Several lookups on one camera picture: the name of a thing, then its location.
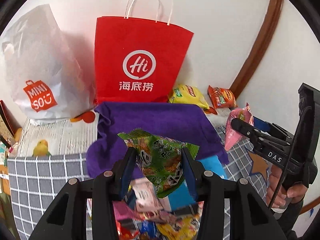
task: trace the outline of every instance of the yellow parrot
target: yellow parrot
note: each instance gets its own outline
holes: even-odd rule
[[[37,146],[33,149],[33,157],[37,156],[50,156],[48,149],[48,142],[46,140],[40,140]]]

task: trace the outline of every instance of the fingernail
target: fingernail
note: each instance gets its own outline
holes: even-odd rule
[[[291,189],[291,188],[288,189],[287,196],[288,197],[293,197],[293,189]]]

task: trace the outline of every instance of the brown wooden trim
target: brown wooden trim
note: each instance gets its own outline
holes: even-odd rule
[[[308,212],[311,208],[314,208],[315,206],[320,204],[320,196],[318,198],[316,198],[314,201],[312,201],[311,203],[309,203],[308,205],[303,206],[303,208],[300,211],[300,215]]]
[[[276,26],[279,22],[282,2],[283,0],[270,0],[269,2],[268,10],[257,39],[252,46],[248,58],[244,62],[240,72],[230,87],[230,90],[236,98],[241,94],[256,71],[270,44],[272,36],[276,30]]]

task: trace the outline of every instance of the yellow snack package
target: yellow snack package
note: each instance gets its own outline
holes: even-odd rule
[[[203,94],[196,87],[188,85],[178,85],[168,96],[169,102],[173,104],[197,105],[203,109],[209,109]]]
[[[199,215],[178,219],[174,224],[157,224],[158,231],[169,240],[192,240],[200,226]]]

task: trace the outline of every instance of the purple towel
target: purple towel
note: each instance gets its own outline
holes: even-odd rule
[[[196,159],[217,155],[221,163],[229,162],[216,130],[196,105],[104,102],[95,111],[100,114],[98,140],[87,152],[87,169],[92,178],[111,170],[115,161],[124,157],[128,148],[117,134],[135,128],[198,145]],[[140,177],[142,172],[136,167],[132,178]]]

